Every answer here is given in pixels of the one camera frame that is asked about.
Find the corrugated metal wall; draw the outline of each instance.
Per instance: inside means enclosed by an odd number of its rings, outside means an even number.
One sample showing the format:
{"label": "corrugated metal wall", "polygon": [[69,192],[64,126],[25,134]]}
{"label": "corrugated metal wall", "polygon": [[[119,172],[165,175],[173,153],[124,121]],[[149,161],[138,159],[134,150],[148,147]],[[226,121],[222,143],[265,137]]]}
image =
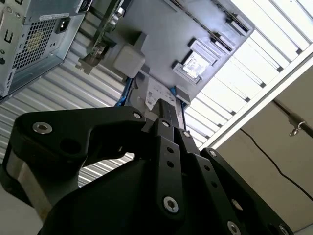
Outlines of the corrugated metal wall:
{"label": "corrugated metal wall", "polygon": [[[95,26],[99,23],[98,18],[88,13],[64,64],[0,106],[1,162],[14,120],[19,115],[38,111],[110,107],[120,98],[124,89],[121,77],[110,74],[101,65],[91,75],[75,68],[78,59],[87,55],[89,38],[94,35]],[[102,161],[86,167],[81,171],[79,184],[88,183],[132,158],[132,154],[127,154],[122,159]]]}
{"label": "corrugated metal wall", "polygon": [[[188,129],[199,148],[221,136],[260,99],[273,80],[283,79],[294,63],[300,63],[296,61],[299,55],[312,50],[313,8],[308,0],[232,1],[257,29],[186,110]],[[0,106],[0,159],[15,118],[23,113],[109,107],[117,102],[124,88],[121,77],[101,65],[91,75],[75,68],[78,59],[86,56],[86,47],[99,23],[100,19],[87,13],[64,64]],[[127,154],[120,160],[86,167],[79,184],[131,159]]]}

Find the ventilation grille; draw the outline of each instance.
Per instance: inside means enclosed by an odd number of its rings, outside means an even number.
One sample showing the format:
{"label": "ventilation grille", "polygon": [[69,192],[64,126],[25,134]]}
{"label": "ventilation grille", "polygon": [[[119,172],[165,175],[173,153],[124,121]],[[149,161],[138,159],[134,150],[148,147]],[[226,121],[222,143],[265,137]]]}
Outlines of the ventilation grille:
{"label": "ventilation grille", "polygon": [[41,59],[57,20],[32,23],[23,51],[15,57],[13,67],[17,70]]}

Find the bolt head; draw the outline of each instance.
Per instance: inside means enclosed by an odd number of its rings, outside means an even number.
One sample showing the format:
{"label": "bolt head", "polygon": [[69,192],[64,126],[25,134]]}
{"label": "bolt head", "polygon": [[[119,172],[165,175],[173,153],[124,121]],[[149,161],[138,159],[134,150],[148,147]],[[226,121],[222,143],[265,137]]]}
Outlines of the bolt head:
{"label": "bolt head", "polygon": [[170,124],[168,124],[166,121],[163,121],[162,124],[166,127],[170,127]]}
{"label": "bolt head", "polygon": [[289,233],[287,232],[287,230],[284,228],[284,226],[279,225],[280,230],[283,232],[284,235],[289,235]]}
{"label": "bolt head", "polygon": [[240,229],[234,222],[228,221],[227,227],[232,235],[241,235]]}
{"label": "bolt head", "polygon": [[168,212],[173,214],[177,213],[179,210],[178,203],[175,201],[174,198],[169,196],[163,199],[163,205]]}
{"label": "bolt head", "polygon": [[36,122],[33,125],[33,130],[38,134],[46,135],[52,132],[52,127],[45,122]]}
{"label": "bolt head", "polygon": [[141,119],[141,115],[139,113],[133,113],[133,116],[137,119]]}
{"label": "bolt head", "polygon": [[184,136],[186,136],[187,138],[190,138],[190,134],[186,131],[183,132]]}
{"label": "bolt head", "polygon": [[210,155],[211,155],[212,157],[214,157],[214,158],[217,157],[216,153],[215,153],[213,150],[210,150],[209,152],[210,152]]}

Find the white label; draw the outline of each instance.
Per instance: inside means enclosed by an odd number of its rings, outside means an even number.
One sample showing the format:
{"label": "white label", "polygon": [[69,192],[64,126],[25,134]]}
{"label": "white label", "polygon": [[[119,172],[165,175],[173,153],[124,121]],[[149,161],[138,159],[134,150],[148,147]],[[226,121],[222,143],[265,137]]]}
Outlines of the white label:
{"label": "white label", "polygon": [[69,13],[44,15],[44,16],[40,16],[39,20],[46,21],[46,20],[54,20],[54,19],[64,18],[64,17],[69,17]]}
{"label": "white label", "polygon": [[147,107],[150,110],[152,110],[154,105],[157,103],[159,99],[163,99],[169,102],[174,107],[176,106],[175,105],[176,99],[171,93],[171,91],[167,87],[165,87],[163,84],[149,77],[148,92],[147,92],[147,97],[146,97]]}

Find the blue cable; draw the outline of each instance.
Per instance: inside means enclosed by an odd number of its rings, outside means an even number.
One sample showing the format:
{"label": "blue cable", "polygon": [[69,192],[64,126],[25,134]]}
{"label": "blue cable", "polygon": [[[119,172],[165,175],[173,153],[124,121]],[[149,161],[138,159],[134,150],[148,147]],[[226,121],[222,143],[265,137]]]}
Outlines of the blue cable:
{"label": "blue cable", "polygon": [[[173,94],[173,96],[176,96],[176,88],[172,87],[170,89],[171,93]],[[184,123],[184,129],[187,130],[187,126],[186,126],[186,120],[185,120],[185,110],[184,107],[186,106],[185,102],[183,102],[182,100],[180,101],[180,106],[181,106],[181,115],[182,115],[182,121]]]}
{"label": "blue cable", "polygon": [[119,107],[119,106],[123,106],[124,105],[124,102],[128,96],[128,93],[131,89],[131,86],[132,86],[132,82],[133,82],[133,79],[131,78],[127,78],[126,79],[126,85],[125,85],[125,88],[123,90],[123,93],[122,93],[122,96],[120,97],[120,99],[118,100],[118,102],[114,105],[114,107]]}

